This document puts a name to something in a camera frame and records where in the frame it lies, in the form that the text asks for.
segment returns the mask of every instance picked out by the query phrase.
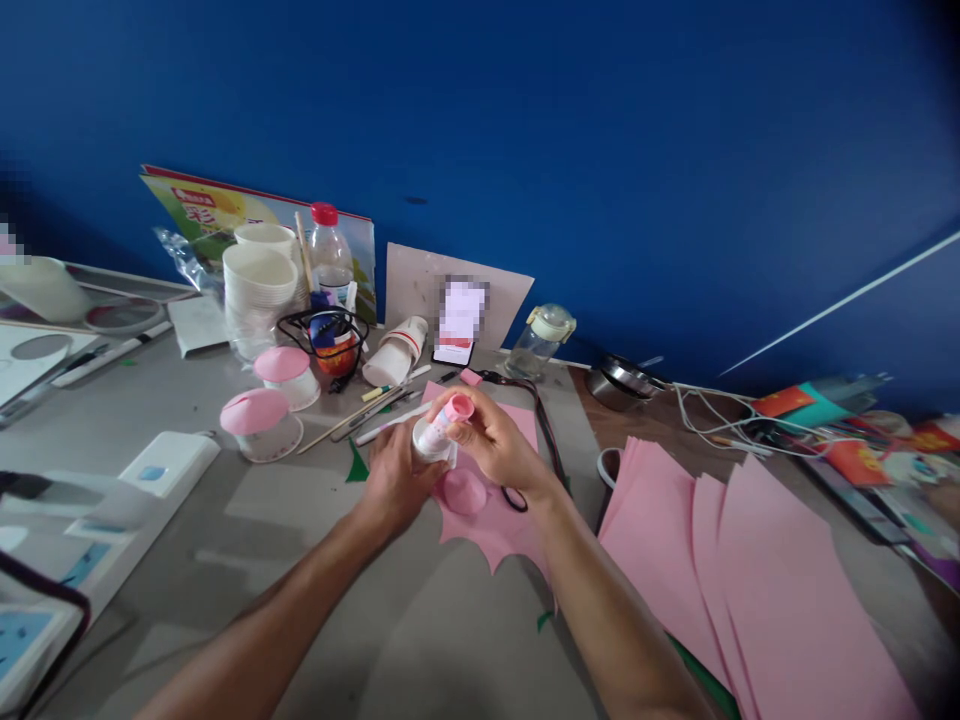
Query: hand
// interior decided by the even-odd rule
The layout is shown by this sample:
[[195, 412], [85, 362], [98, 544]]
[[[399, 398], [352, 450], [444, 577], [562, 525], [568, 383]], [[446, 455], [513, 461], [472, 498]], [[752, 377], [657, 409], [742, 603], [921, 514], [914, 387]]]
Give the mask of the hand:
[[356, 512], [395, 537], [420, 514], [446, 463], [420, 465], [413, 454], [417, 418], [381, 432], [370, 452], [370, 476]]
[[458, 393], [470, 398], [476, 410], [468, 423], [447, 428], [447, 437], [465, 448], [488, 478], [527, 495], [562, 487], [513, 419], [476, 388], [450, 388], [434, 400], [427, 420], [432, 422], [447, 400]]

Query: plastic bottle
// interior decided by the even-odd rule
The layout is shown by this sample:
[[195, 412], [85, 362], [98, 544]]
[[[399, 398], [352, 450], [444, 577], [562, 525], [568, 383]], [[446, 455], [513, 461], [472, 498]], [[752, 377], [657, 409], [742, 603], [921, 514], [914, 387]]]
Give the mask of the plastic bottle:
[[315, 223], [310, 233], [310, 264], [313, 266], [315, 284], [330, 290], [337, 301], [344, 305], [353, 280], [353, 255], [350, 246], [339, 231], [340, 215], [330, 203], [314, 203], [310, 214]]
[[503, 369], [513, 378], [538, 380], [543, 366], [576, 329], [577, 321], [562, 306], [535, 307]]

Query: phone screen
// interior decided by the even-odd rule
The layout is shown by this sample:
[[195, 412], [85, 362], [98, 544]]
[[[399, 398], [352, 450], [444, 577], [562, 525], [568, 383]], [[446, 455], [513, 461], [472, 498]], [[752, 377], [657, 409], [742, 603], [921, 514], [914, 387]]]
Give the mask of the phone screen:
[[473, 348], [483, 324], [489, 283], [462, 276], [449, 276], [440, 298], [440, 323], [434, 343], [436, 362], [470, 364]]

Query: white paper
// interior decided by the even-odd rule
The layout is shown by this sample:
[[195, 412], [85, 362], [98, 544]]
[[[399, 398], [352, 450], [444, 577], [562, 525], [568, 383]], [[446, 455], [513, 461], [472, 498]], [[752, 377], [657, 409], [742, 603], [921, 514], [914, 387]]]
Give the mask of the white paper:
[[[17, 360], [11, 355], [18, 345], [46, 335], [66, 335], [70, 338], [70, 345], [36, 360]], [[0, 407], [53, 370], [68, 355], [82, 351], [97, 337], [54, 328], [41, 330], [0, 323]]]
[[223, 311], [206, 295], [180, 300], [167, 305], [170, 322], [177, 333], [180, 357], [191, 350], [220, 345], [230, 341]]
[[440, 293], [447, 275], [470, 276], [490, 283], [490, 301], [484, 311], [477, 347], [499, 350], [533, 278], [395, 243], [387, 243], [386, 326], [396, 327], [411, 315], [419, 315], [436, 328]]

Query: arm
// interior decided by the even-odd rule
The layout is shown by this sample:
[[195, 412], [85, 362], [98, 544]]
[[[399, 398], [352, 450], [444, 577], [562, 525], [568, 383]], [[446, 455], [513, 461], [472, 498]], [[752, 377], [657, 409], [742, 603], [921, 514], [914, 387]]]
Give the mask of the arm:
[[448, 390], [477, 408], [448, 435], [486, 475], [520, 490], [537, 527], [554, 592], [577, 648], [612, 718], [712, 718], [680, 657], [647, 606], [577, 512], [557, 477], [513, 420], [475, 388]]
[[446, 469], [415, 469], [414, 421], [377, 438], [364, 495], [313, 550], [191, 660], [137, 715], [269, 718], [347, 589], [413, 522]]

